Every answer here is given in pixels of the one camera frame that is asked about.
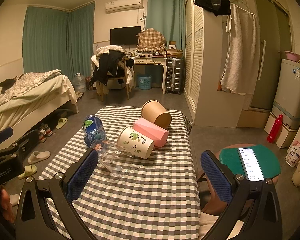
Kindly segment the person's left hand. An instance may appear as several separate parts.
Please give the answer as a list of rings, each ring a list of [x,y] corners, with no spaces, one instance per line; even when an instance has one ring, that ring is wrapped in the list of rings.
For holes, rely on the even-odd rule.
[[[10,202],[10,195],[3,186],[0,188],[0,207],[4,219],[10,223],[14,223],[15,215]]]

